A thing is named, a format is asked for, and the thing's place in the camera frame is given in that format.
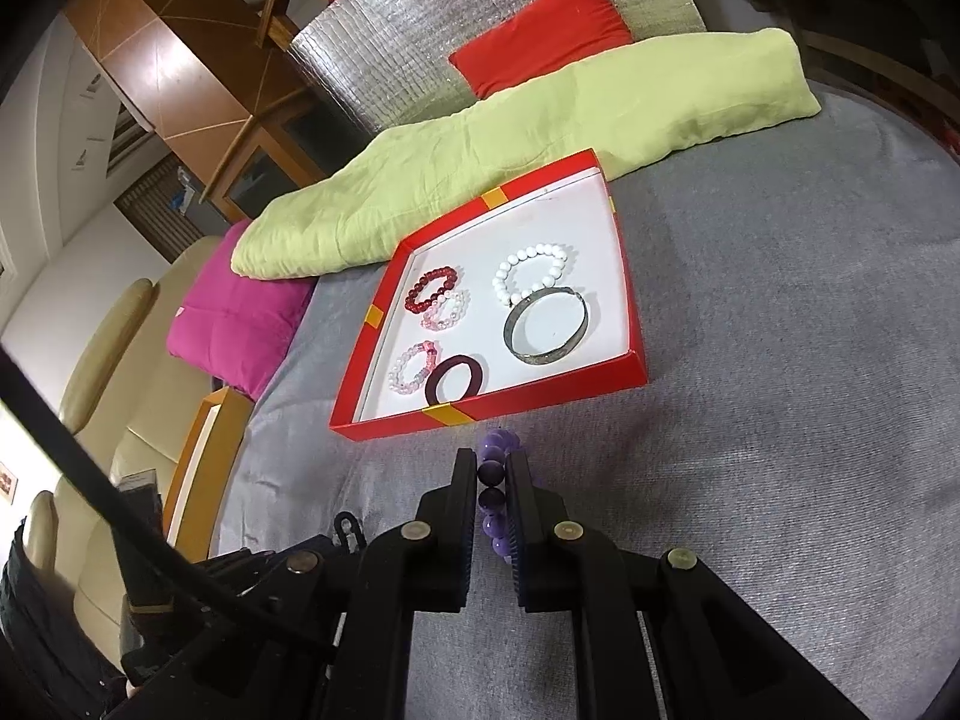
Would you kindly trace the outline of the small red cushion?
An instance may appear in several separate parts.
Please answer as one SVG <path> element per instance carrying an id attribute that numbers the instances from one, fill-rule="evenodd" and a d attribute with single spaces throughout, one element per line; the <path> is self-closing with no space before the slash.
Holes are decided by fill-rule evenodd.
<path id="1" fill-rule="evenodd" d="M 612 0 L 532 0 L 474 37 L 448 60 L 478 99 L 548 75 L 606 50 L 630 46 Z"/>

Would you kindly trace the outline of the beige leather sofa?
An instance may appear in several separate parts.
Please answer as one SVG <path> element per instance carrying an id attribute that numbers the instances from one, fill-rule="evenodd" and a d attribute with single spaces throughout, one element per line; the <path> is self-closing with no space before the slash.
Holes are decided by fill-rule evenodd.
<path id="1" fill-rule="evenodd" d="M 169 489 L 213 377 L 170 355 L 167 335 L 218 245 L 200 239 L 159 280 L 132 281 L 71 372 L 60 421 L 110 483 L 151 470 L 161 493 Z M 23 548 L 53 604 L 117 667 L 125 585 L 109 525 L 62 479 L 32 501 Z"/>

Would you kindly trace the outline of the magenta pillow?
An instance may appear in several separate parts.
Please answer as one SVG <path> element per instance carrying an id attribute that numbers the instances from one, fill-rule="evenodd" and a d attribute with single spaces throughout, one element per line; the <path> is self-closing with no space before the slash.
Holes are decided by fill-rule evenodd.
<path id="1" fill-rule="evenodd" d="M 288 355 L 316 280 L 259 281 L 231 268 L 249 221 L 233 224 L 181 301 L 167 352 L 258 400 Z"/>

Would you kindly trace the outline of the wooden cabinet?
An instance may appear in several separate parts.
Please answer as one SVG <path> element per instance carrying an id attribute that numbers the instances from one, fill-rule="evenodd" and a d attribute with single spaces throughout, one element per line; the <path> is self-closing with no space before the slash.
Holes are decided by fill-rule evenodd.
<path id="1" fill-rule="evenodd" d="M 257 39 L 259 18 L 242 0 L 70 0 L 65 16 L 228 221 L 259 214 L 239 195 L 252 167 L 283 192 L 324 176 L 286 130 L 314 96 L 293 60 Z"/>

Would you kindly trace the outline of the red shallow jewelry box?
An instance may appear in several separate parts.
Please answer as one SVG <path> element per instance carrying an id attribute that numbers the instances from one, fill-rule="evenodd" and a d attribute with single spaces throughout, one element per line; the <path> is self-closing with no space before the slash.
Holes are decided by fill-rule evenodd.
<path id="1" fill-rule="evenodd" d="M 527 366 L 503 343 L 534 291 L 583 294 L 571 355 Z M 332 408 L 352 440 L 460 426 L 643 387 L 640 312 L 617 210 L 586 149 L 512 179 L 407 236 L 366 310 Z"/>

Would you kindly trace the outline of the silver foil insulation panel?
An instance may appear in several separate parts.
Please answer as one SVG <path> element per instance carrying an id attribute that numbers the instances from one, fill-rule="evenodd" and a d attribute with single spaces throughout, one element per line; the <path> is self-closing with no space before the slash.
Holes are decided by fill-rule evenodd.
<path id="1" fill-rule="evenodd" d="M 335 0 L 288 55 L 361 132 L 434 119 L 475 101 L 449 54 L 534 0 Z M 701 31 L 693 0 L 612 0 L 639 41 Z"/>

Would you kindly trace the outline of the light green folded blanket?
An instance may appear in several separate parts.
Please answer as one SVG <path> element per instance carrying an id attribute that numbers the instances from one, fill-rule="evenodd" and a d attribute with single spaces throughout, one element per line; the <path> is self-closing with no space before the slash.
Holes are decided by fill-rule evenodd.
<path id="1" fill-rule="evenodd" d="M 649 37 L 382 130 L 331 177 L 272 200 L 236 242 L 231 268 L 286 280 L 385 262 L 425 224 L 579 151 L 594 151 L 618 179 L 819 110 L 789 32 Z"/>

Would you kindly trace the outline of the silver metal bangle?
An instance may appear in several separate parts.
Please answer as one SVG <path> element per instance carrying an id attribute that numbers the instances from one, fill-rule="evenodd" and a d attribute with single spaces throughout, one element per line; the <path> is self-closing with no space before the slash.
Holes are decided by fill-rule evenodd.
<path id="1" fill-rule="evenodd" d="M 583 294 L 567 286 L 550 286 L 511 307 L 503 325 L 509 354 L 527 366 L 547 366 L 571 355 L 590 325 Z"/>

